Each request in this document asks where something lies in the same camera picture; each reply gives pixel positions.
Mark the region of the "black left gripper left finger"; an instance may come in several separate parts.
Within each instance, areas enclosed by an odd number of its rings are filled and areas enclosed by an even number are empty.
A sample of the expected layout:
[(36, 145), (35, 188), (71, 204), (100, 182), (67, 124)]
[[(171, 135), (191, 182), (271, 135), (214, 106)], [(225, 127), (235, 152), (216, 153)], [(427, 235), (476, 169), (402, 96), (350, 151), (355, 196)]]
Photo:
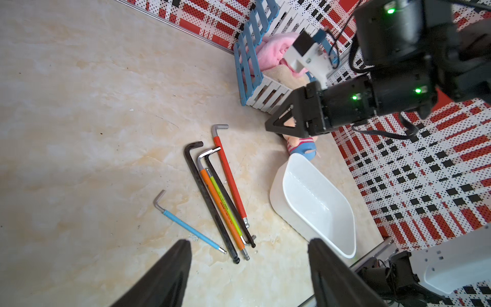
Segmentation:
[(191, 243), (178, 240), (113, 306), (181, 306), (191, 261)]

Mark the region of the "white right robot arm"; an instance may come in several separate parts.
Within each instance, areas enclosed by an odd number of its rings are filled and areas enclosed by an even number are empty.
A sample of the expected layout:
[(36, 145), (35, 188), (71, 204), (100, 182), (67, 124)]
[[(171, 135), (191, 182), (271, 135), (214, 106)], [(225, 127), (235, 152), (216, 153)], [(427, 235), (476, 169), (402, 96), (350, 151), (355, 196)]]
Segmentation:
[(451, 1), (369, 1), (354, 10), (354, 78), (329, 86), (302, 33), (285, 55), (315, 82), (265, 127), (308, 139), (333, 133), (382, 235), (402, 252), (359, 276), (395, 306), (490, 304), (490, 7), (465, 28)]

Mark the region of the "green hex key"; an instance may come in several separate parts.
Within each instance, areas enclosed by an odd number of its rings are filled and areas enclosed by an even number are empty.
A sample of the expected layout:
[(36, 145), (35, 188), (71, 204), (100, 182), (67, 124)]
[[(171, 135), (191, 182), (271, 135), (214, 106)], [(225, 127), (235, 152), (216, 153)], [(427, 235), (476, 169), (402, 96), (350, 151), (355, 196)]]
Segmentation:
[(217, 184), (217, 193), (219, 194), (219, 197), (225, 207), (225, 210), (234, 225), (236, 232), (239, 234), (241, 240), (243, 241), (244, 244), (249, 244), (252, 248), (256, 247), (255, 243), (251, 242), (251, 239), (254, 240), (255, 236), (251, 236), (249, 232), (246, 232), (244, 235), (243, 229), (241, 224), (237, 221), (236, 218), (236, 213), (238, 213), (237, 209), (235, 208), (232, 199), (230, 198), (227, 190), (225, 189), (223, 183), (221, 182), (220, 177), (218, 176), (216, 170), (214, 169), (212, 163), (210, 162), (210, 159), (208, 157), (205, 157), (205, 161), (208, 165), (208, 168), (210, 170), (211, 175), (213, 176), (216, 184)]

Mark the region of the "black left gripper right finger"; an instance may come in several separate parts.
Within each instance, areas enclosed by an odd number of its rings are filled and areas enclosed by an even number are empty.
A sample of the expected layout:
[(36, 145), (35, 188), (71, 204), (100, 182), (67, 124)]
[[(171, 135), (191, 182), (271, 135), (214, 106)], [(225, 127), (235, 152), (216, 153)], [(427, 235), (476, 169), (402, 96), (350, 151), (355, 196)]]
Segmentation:
[(317, 306), (386, 306), (386, 303), (322, 239), (308, 244)]

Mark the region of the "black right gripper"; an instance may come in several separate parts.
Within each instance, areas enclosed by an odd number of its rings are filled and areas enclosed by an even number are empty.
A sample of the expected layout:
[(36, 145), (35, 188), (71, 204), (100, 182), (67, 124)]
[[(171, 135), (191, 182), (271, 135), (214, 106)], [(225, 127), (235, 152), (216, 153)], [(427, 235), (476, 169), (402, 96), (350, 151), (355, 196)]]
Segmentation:
[[(314, 81), (307, 85), (306, 94), (317, 103), (311, 112), (314, 118), (308, 124), (312, 136), (328, 133), (342, 126), (365, 122), (376, 114), (375, 94), (367, 75), (349, 79), (324, 90), (318, 81)], [(306, 138), (307, 131), (300, 105), (305, 98), (304, 87), (292, 91), (266, 121), (265, 130), (275, 134)]]

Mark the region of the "red hex key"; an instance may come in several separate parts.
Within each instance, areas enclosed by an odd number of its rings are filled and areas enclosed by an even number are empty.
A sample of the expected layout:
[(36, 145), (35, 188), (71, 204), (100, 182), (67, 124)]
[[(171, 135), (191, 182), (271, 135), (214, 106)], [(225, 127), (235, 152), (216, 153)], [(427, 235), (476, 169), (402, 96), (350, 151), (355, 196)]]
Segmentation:
[(249, 223), (248, 223), (248, 216), (246, 213), (246, 210), (244, 208), (244, 205), (242, 203), (242, 199), (240, 197), (239, 190), (237, 188), (237, 185), (235, 183), (235, 179), (233, 177), (229, 162), (226, 157), (225, 153), (225, 148), (222, 145), (221, 139), (218, 135), (218, 130), (226, 130), (229, 128), (228, 124), (215, 124), (212, 126), (212, 137), (213, 141), (216, 147), (221, 147), (221, 153), (219, 154), (219, 158), (222, 164), (222, 168), (225, 172), (226, 179), (228, 181), (229, 188), (232, 193), (233, 200), (235, 201), (235, 205), (237, 210), (239, 211), (239, 215), (244, 222), (246, 228), (249, 228)]

